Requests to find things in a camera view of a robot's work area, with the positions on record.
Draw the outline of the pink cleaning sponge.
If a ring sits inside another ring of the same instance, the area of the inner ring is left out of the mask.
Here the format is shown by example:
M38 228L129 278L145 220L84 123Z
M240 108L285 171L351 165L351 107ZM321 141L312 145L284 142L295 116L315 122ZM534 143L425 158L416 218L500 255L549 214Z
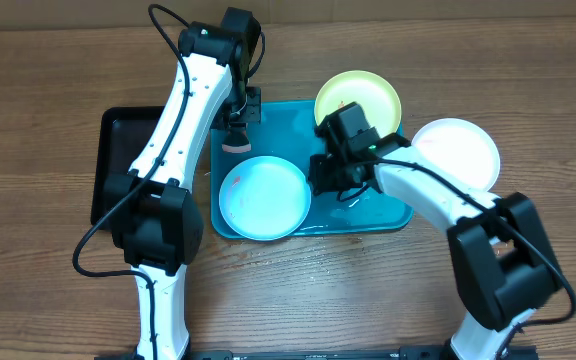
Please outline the pink cleaning sponge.
M228 130L223 142L222 150L227 153L245 153L252 149L245 128L231 128Z

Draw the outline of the light blue plate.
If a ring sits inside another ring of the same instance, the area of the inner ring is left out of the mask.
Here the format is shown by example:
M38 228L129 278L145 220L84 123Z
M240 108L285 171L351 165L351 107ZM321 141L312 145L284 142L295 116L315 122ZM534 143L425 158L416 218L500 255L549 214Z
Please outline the light blue plate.
M310 186L296 165L279 157L257 156L228 172L219 189L218 208L238 235L273 241L302 225L311 199Z

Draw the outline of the yellow plate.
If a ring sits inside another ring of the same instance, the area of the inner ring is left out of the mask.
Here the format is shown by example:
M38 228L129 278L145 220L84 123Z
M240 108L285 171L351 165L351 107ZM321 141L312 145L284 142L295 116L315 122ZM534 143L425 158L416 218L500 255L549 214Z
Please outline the yellow plate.
M320 125L325 116L357 103L367 122L380 137L396 133L401 124L402 106L394 87L381 76L363 70L351 70L333 76L319 90L314 116Z

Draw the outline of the white plate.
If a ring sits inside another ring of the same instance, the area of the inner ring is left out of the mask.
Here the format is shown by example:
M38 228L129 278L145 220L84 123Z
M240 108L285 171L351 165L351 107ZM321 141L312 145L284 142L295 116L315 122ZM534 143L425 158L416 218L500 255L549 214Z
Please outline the white plate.
M497 145L472 122L458 118L432 121L414 135L412 145L470 187L488 191L497 182L501 170Z

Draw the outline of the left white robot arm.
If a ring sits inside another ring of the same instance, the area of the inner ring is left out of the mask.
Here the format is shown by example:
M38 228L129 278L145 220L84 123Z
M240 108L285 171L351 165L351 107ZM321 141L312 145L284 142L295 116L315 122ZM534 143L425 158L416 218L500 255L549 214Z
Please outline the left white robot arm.
M136 281L140 340L134 359L185 359L185 275L198 252L204 222L192 196L193 176L206 137L224 129L239 147L243 125L260 117L260 91L248 84L265 45L261 25L232 10L220 25L194 22L172 45L175 83L157 125L129 168L98 187L105 228Z

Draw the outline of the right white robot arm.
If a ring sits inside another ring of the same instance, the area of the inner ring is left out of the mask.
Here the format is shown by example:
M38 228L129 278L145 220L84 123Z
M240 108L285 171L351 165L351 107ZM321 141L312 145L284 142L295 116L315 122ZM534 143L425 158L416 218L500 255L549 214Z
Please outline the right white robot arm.
M442 352L445 359L503 359L534 313L570 285L534 203L522 193L499 197L472 188L425 158L405 138L368 132L327 135L310 158L315 194L370 187L403 201L447 236L466 316Z

